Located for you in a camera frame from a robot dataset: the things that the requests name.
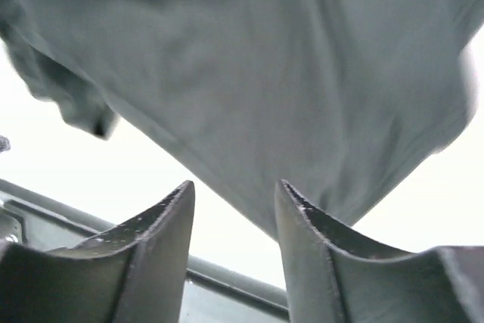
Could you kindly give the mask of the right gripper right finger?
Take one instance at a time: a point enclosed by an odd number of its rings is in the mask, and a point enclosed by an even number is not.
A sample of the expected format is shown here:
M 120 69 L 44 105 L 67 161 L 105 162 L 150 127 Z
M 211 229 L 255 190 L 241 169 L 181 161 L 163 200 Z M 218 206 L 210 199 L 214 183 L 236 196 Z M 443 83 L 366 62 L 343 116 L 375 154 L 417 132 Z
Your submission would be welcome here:
M 290 320 L 481 322 L 483 249 L 409 253 L 353 230 L 291 184 L 275 190 Z

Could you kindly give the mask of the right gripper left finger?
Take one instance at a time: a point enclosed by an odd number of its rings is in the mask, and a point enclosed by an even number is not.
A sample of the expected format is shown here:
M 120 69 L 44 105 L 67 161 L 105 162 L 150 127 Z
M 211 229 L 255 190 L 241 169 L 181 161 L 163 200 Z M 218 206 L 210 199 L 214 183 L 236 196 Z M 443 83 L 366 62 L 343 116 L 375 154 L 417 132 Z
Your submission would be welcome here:
M 3 322 L 177 322 L 195 191 L 159 203 L 74 247 L 1 242 Z

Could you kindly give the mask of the black t shirt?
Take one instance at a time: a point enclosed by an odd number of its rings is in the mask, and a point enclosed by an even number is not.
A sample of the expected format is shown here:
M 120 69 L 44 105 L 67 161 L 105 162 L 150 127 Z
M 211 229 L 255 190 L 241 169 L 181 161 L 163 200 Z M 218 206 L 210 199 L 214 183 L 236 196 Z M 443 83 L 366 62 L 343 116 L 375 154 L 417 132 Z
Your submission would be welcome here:
M 1 0 L 35 98 L 121 116 L 271 237 L 275 183 L 355 223 L 466 128 L 483 0 Z

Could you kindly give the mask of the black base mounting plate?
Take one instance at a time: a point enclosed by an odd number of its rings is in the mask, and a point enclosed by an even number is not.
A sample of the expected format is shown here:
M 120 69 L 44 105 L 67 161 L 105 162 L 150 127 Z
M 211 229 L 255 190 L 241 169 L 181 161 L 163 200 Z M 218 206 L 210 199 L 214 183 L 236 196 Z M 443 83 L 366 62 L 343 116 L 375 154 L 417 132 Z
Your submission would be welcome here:
M 1 211 L 19 223 L 5 223 L 4 236 L 40 250 L 72 247 L 112 223 L 3 180 Z M 182 322 L 287 322 L 285 292 L 270 284 L 189 256 Z

